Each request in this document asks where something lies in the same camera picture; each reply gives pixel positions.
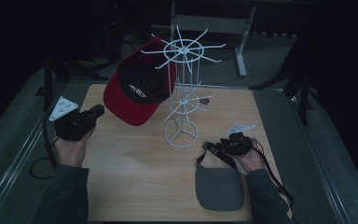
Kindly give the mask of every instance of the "red baseball cap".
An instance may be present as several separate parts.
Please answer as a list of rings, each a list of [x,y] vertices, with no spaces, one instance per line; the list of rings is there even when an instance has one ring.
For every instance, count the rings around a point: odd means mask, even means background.
[[[156,69],[167,62],[165,54],[141,52],[164,50],[166,46],[160,40],[153,36],[123,59],[103,92],[106,108],[132,126],[147,122],[174,89],[175,63]]]

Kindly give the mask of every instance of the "hand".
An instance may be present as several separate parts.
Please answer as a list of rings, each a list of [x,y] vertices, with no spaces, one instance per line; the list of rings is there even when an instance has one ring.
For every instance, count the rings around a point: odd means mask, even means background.
[[[257,142],[252,140],[253,147],[258,149]],[[261,158],[261,155],[255,151],[255,149],[251,149],[246,155],[241,156],[234,156],[230,155],[233,159],[239,161],[243,167],[243,169],[246,171],[246,173],[250,173],[254,170],[264,169],[264,162]]]
[[[94,132],[94,129],[95,128],[91,129],[76,142],[66,141],[59,138],[54,144],[57,149],[59,163],[62,165],[81,168],[83,160],[86,157],[86,144]]]

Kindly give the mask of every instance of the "wooden table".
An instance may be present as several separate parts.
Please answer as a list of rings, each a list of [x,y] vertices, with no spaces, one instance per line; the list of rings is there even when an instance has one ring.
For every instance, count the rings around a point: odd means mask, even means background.
[[[103,104],[105,85],[91,85],[83,109]],[[84,167],[89,168],[89,220],[94,221],[246,221],[251,220],[245,179],[245,203],[241,210],[216,212],[200,206],[195,192],[196,158],[205,141],[219,142],[228,137],[235,123],[254,123],[244,132],[263,145],[269,164],[278,179],[263,123],[253,94],[247,90],[198,88],[198,96],[215,94],[210,103],[189,115],[199,130],[190,147],[167,143],[163,121],[172,112],[162,103],[144,125],[133,127],[118,119],[107,108],[98,118],[88,142]],[[228,167],[208,152],[205,167]]]

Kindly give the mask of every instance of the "dark jacket sleeve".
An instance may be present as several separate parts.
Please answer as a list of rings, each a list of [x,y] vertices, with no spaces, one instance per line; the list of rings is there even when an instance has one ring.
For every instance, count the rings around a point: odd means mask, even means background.
[[[267,170],[246,175],[254,224],[293,224],[287,216],[289,206],[279,195]]]
[[[58,165],[34,216],[34,224],[81,224],[89,217],[89,169]]]

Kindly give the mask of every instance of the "cap brim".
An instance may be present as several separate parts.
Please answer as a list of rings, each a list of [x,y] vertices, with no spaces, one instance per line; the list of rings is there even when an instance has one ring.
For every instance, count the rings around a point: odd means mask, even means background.
[[[196,194],[202,207],[214,211],[236,211],[243,207],[240,173],[229,168],[204,168],[198,164]]]
[[[103,102],[113,114],[133,126],[147,122],[160,105],[141,105],[133,102],[121,89],[118,73],[115,73],[107,84],[103,92]]]

